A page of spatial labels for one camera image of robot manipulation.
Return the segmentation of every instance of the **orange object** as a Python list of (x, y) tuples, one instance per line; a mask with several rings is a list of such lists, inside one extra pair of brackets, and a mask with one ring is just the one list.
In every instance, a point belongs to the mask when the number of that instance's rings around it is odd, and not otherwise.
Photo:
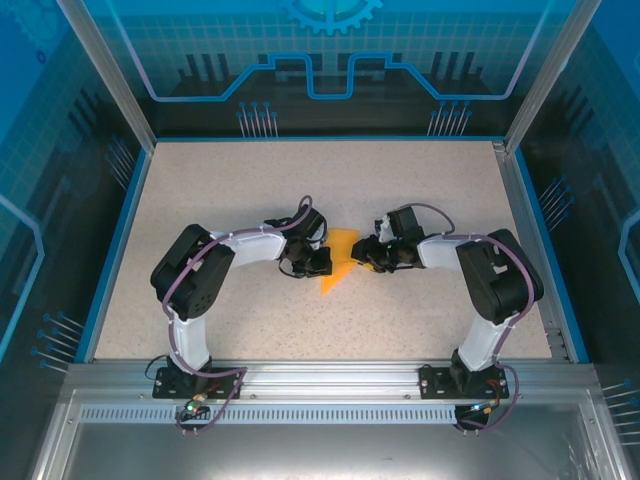
[(324, 246), (331, 248), (332, 270), (331, 275), (322, 277), (321, 295), (326, 295), (357, 265), (351, 258), (351, 249), (359, 236), (357, 230), (329, 229), (329, 236)]

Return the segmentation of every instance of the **blue trim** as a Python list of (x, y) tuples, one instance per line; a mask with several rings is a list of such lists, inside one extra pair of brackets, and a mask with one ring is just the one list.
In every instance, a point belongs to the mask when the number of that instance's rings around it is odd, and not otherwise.
[(629, 283), (631, 284), (633, 293), (635, 293), (636, 299), (638, 300), (638, 303), (640, 303), (640, 284), (638, 283), (636, 272), (633, 270), (631, 262), (627, 257), (629, 232), (631, 231), (631, 228), (638, 222), (640, 222), (640, 209), (629, 215), (629, 217), (627, 217), (627, 219), (622, 224), (622, 232), (620, 233), (620, 244), (618, 245), (618, 258), (620, 258), (622, 268), (624, 268), (624, 272), (627, 274), (627, 278), (629, 279)]
[(158, 142), (174, 142), (174, 143), (192, 143), (192, 142), (322, 142), (322, 141), (354, 141), (354, 140), (414, 140), (414, 141), (443, 141), (443, 140), (462, 140), (462, 141), (490, 141), (501, 142), (504, 140), (502, 135), (486, 135), (486, 136), (469, 136), (469, 137), (429, 137), (426, 135), (356, 135), (353, 137), (258, 137), (258, 138), (238, 138), (238, 137), (158, 137)]
[(0, 363), (2, 363), (4, 354), (7, 352), (7, 348), (9, 347), (9, 343), (11, 342), (11, 338), (13, 337), (16, 326), (18, 325), (18, 321), (20, 320), (20, 315), (22, 315), (24, 306), (27, 303), (27, 299), (29, 298), (29, 294), (31, 293), (33, 284), (36, 281), (36, 277), (38, 276), (38, 272), (40, 271), (40, 267), (42, 266), (42, 262), (44, 261), (44, 241), (42, 239), (42, 232), (40, 232), (40, 226), (33, 218), (31, 218), (31, 215), (20, 210), (4, 195), (0, 195), (0, 205), (9, 210), (9, 212), (15, 215), (18, 220), (20, 220), (20, 222), (22, 222), (27, 228), (29, 228), (29, 230), (31, 230), (31, 232), (33, 232), (36, 251), (38, 252), (36, 259), (31, 266), (29, 276), (24, 282), (24, 287), (22, 287), (22, 292), (20, 292), (20, 297), (18, 297), (18, 302), (13, 309), (13, 313), (11, 314), (11, 318), (9, 319), (7, 328), (2, 335), (2, 340), (0, 341)]
[(580, 333), (578, 320), (576, 319), (575, 312), (573, 311), (573, 306), (571, 305), (571, 300), (569, 299), (569, 292), (567, 291), (567, 286), (564, 283), (564, 278), (562, 277), (562, 272), (560, 271), (558, 258), (556, 257), (556, 252), (553, 249), (553, 244), (551, 243), (551, 237), (549, 236), (549, 232), (544, 223), (544, 217), (542, 216), (542, 210), (540, 209), (540, 204), (538, 203), (538, 197), (533, 188), (533, 182), (531, 181), (531, 176), (529, 175), (529, 170), (527, 169), (527, 165), (525, 164), (524, 156), (522, 155), (520, 147), (518, 147), (518, 149), (516, 150), (515, 157), (518, 168), (520, 169), (520, 174), (522, 175), (524, 187), (527, 191), (527, 196), (529, 197), (529, 202), (531, 203), (533, 216), (535, 217), (538, 231), (540, 232), (540, 237), (542, 238), (542, 245), (547, 255), (547, 259), (549, 260), (549, 265), (551, 266), (551, 274), (553, 275), (553, 279), (556, 283), (556, 290), (558, 292), (558, 296), (560, 297), (560, 303), (562, 304), (564, 316), (567, 320), (567, 327), (569, 329), (569, 335), (571, 336), (570, 340), (575, 349), (576, 356), (578, 357), (577, 360), (579, 363), (589, 363), (589, 355), (587, 354), (587, 349), (584, 345), (582, 334)]
[(109, 300), (111, 299), (116, 277), (118, 276), (118, 269), (124, 255), (124, 247), (129, 240), (133, 219), (138, 209), (138, 203), (140, 202), (142, 188), (147, 178), (150, 164), (151, 155), (142, 150), (138, 156), (136, 168), (133, 171), (129, 189), (122, 204), (120, 217), (118, 218), (118, 223), (116, 224), (116, 229), (111, 239), (111, 246), (109, 247), (109, 252), (107, 253), (107, 258), (102, 268), (102, 274), (100, 275), (96, 293), (91, 303), (89, 315), (87, 316), (87, 323), (80, 338), (80, 344), (78, 345), (75, 358), (75, 361), (78, 363), (88, 362), (91, 359), (90, 357), (93, 356), (98, 337), (102, 331), (102, 324), (104, 323)]

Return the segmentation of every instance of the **robotic arm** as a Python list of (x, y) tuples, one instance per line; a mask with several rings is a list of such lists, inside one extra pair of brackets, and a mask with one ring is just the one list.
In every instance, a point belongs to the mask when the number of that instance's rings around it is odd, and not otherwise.
[[(263, 260), (291, 263), (295, 277), (315, 277), (331, 273), (331, 259), (326, 240), (327, 222), (310, 206), (300, 206), (292, 218), (266, 220), (255, 229), (225, 235), (209, 232), (200, 225), (189, 225), (171, 246), (151, 275), (151, 284), (159, 301), (174, 284), (189, 261), (213, 240), (226, 238), (211, 248), (196, 268), (189, 271), (171, 295), (170, 309), (179, 320), (172, 323), (177, 353), (187, 365), (198, 371), (210, 369), (210, 355), (205, 341), (205, 313), (216, 301), (229, 270)], [(170, 368), (189, 371), (170, 353)]]
[[(453, 352), (449, 375), (433, 381), (450, 381), (460, 396), (473, 398), (486, 388), (488, 377), (497, 376), (494, 357), (506, 339), (506, 330), (512, 328), (512, 321), (521, 317), (527, 305), (542, 298), (544, 287), (538, 273), (506, 229), (487, 236), (425, 235), (408, 205), (376, 221), (375, 231), (352, 250), (356, 261), (375, 272), (447, 268), (463, 273), (476, 310), (473, 323), (463, 344)], [(533, 292), (529, 291), (527, 280)], [(444, 392), (437, 386), (430, 390)]]

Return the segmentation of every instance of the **beige tabletop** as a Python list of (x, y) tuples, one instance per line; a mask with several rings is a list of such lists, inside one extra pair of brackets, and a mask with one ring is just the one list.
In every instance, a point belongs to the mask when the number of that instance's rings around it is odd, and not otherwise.
[[(311, 194), (329, 227), (373, 233), (373, 222), (419, 201), (449, 213), (458, 233), (514, 222), (490, 142), (317, 141), (160, 143), (109, 305), (96, 358), (146, 359), (168, 348), (166, 317), (149, 284), (185, 226), (231, 231), (290, 216)], [(417, 210), (425, 232), (446, 224)], [(209, 310), (214, 358), (258, 360), (449, 358), (473, 307), (461, 273), (379, 275), (357, 267), (328, 295), (275, 262), (233, 270)], [(537, 308), (505, 357), (550, 357)]]

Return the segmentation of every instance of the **cable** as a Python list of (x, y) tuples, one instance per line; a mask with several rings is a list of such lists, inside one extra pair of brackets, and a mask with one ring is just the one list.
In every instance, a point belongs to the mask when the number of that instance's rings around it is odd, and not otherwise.
[[(233, 237), (234, 235), (244, 235), (244, 234), (249, 234), (249, 233), (276, 233), (276, 232), (283, 232), (283, 231), (295, 228), (300, 223), (302, 223), (302, 221), (307, 217), (307, 215), (309, 215), (309, 212), (311, 211), (311, 207), (313, 205), (313, 198), (311, 198), (311, 195), (305, 195), (304, 197), (302, 197), (300, 199), (300, 202), (298, 203), (298, 210), (300, 210), (305, 205), (305, 203), (307, 203), (307, 209), (304, 211), (304, 213), (302, 215), (300, 215), (300, 218), (298, 218), (294, 222), (289, 223), (288, 225), (285, 225), (285, 226), (282, 226), (282, 227), (267, 227), (267, 228), (265, 228), (265, 227), (257, 227), (257, 228), (246, 228), (246, 229), (242, 229), (242, 230), (236, 230), (234, 232), (222, 235), (222, 236), (212, 240), (211, 242), (209, 242), (207, 245), (205, 245), (191, 259), (191, 261), (189, 261), (189, 263), (187, 263), (187, 265), (184, 267), (182, 272), (180, 272), (178, 277), (171, 284), (171, 286), (167, 290), (167, 293), (165, 294), (164, 298), (162, 299), (162, 310), (164, 311), (164, 313), (169, 318), (169, 344), (171, 346), (171, 351), (173, 352), (177, 362), (180, 364), (180, 366), (184, 370), (186, 370), (187, 372), (189, 372), (189, 373), (191, 373), (193, 375), (196, 375), (198, 377), (203, 377), (203, 378), (224, 378), (224, 377), (230, 377), (232, 375), (237, 375), (237, 374), (240, 375), (239, 378), (237, 379), (237, 381), (235, 382), (234, 387), (231, 389), (231, 392), (229, 393), (229, 396), (227, 397), (227, 399), (225, 400), (224, 404), (220, 408), (220, 411), (217, 413), (217, 415), (215, 417), (213, 417), (213, 419), (208, 424), (206, 424), (204, 427), (199, 429), (200, 432), (208, 430), (209, 428), (211, 428), (218, 421), (218, 419), (222, 416), (222, 414), (224, 413), (225, 409), (227, 408), (227, 406), (231, 402), (231, 399), (233, 398), (233, 396), (236, 394), (236, 392), (240, 388), (240, 385), (242, 384), (244, 376), (247, 373), (247, 368), (246, 367), (234, 368), (234, 369), (231, 369), (231, 370), (227, 370), (226, 372), (220, 372), (220, 373), (199, 372), (198, 370), (192, 368), (187, 363), (187, 361), (182, 357), (180, 352), (178, 351), (178, 346), (177, 346), (176, 339), (175, 339), (175, 333), (173, 331), (173, 322), (175, 321), (175, 315), (174, 315), (174, 312), (172, 310), (170, 310), (170, 308), (169, 308), (169, 302), (171, 300), (171, 297), (175, 293), (175, 291), (178, 289), (178, 287), (180, 286), (182, 281), (189, 274), (189, 272), (193, 269), (193, 267), (195, 267), (204, 258), (204, 256), (207, 253), (209, 253), (211, 251), (211, 249), (213, 249), (213, 247), (215, 247), (216, 245), (224, 242), (225, 240), (228, 240), (229, 238)], [(178, 426), (178, 428), (182, 428), (183, 432), (186, 432), (186, 430), (181, 426), (182, 425), (182, 423), (180, 422), (180, 418), (181, 417), (182, 417), (182, 412), (180, 412), (178, 414), (178, 417), (176, 419), (176, 426)]]
[(412, 203), (407, 203), (406, 205), (402, 205), (401, 207), (396, 208), (395, 210), (392, 210), (393, 212), (398, 211), (398, 210), (402, 210), (403, 208), (406, 207), (424, 207), (424, 208), (428, 208), (429, 210), (433, 210), (434, 212), (439, 213), (442, 217), (444, 217), (444, 219), (449, 222), (449, 226), (451, 227), (449, 230), (447, 230), (446, 232), (443, 233), (443, 235), (450, 235), (453, 232), (456, 231), (456, 224), (453, 223), (453, 220), (451, 220), (451, 217), (449, 215), (447, 215), (444, 210), (440, 210), (438, 207), (430, 205), (428, 203), (422, 203), (422, 202), (412, 202)]
[(154, 363), (156, 363), (158, 360), (160, 360), (163, 357), (167, 357), (168, 355), (158, 355), (156, 358), (154, 358), (153, 360), (151, 360), (148, 364), (147, 364), (147, 368), (144, 369), (144, 376), (147, 377), (149, 380), (154, 380), (155, 378), (151, 378), (149, 375), (147, 375), (149, 373), (149, 369), (151, 368), (151, 365), (153, 365)]
[(522, 318), (524, 318), (524, 316), (527, 313), (529, 313), (531, 308), (533, 308), (533, 304), (535, 303), (535, 290), (533, 287), (533, 279), (531, 278), (531, 274), (529, 273), (529, 270), (527, 270), (527, 267), (516, 256), (516, 254), (513, 253), (513, 251), (509, 247), (507, 247), (504, 243), (496, 240), (495, 238), (489, 237), (487, 235), (480, 235), (480, 234), (444, 235), (443, 238), (447, 238), (450, 240), (482, 240), (485, 242), (489, 242), (492, 245), (495, 245), (496, 247), (498, 247), (499, 250), (502, 250), (504, 254), (507, 255), (507, 257), (509, 257), (511, 261), (516, 265), (518, 270), (520, 270), (520, 273), (522, 273), (522, 276), (524, 277), (524, 281), (527, 285), (527, 294), (528, 294), (527, 304), (519, 314), (517, 314), (515, 317), (513, 317), (509, 321), (509, 325), (507, 325), (507, 328), (504, 330), (504, 332), (502, 332), (502, 335), (498, 339), (498, 342), (496, 343), (496, 346), (493, 349), (493, 353), (491, 354), (493, 365), (496, 368), (499, 368), (501, 370), (508, 370), (509, 372), (511, 372), (511, 375), (513, 375), (513, 381), (514, 381), (513, 401), (507, 407), (507, 410), (505, 411), (505, 413), (502, 414), (502, 416), (491, 425), (482, 428), (483, 431), (494, 430), (500, 424), (502, 424), (507, 418), (509, 418), (509, 416), (511, 416), (511, 414), (513, 413), (513, 409), (515, 408), (516, 403), (518, 402), (518, 398), (520, 396), (520, 380), (518, 378), (518, 374), (516, 373), (515, 368), (513, 368), (510, 365), (500, 363), (498, 361), (498, 355), (500, 353), (500, 350), (502, 349), (502, 346), (507, 341), (507, 337), (511, 333), (511, 330), (513, 330), (513, 327), (515, 326), (515, 324), (518, 323), (520, 320), (522, 320)]

